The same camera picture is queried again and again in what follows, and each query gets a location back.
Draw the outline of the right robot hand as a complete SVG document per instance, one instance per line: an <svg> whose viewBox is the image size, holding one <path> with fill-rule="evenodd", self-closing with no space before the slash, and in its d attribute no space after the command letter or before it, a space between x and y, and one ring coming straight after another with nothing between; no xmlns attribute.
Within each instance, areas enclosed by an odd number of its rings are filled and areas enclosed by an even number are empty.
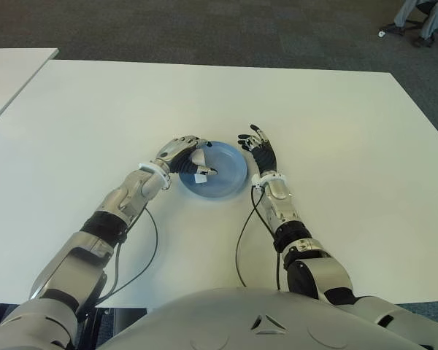
<svg viewBox="0 0 438 350"><path fill-rule="evenodd" d="M249 152L261 176L277 172L277 158L266 134L254 124L250 125L254 134L239 134L237 143Z"/></svg>

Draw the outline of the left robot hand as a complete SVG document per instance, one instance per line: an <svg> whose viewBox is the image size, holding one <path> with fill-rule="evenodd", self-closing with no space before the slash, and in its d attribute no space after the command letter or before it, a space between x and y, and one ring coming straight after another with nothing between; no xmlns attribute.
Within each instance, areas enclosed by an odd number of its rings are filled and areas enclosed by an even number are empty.
<svg viewBox="0 0 438 350"><path fill-rule="evenodd" d="M218 173L216 169L196 165L190 159L191 154L202 146L211 147L212 144L197 136L172 139L158 152L153 162L168 174L216 175Z"/></svg>

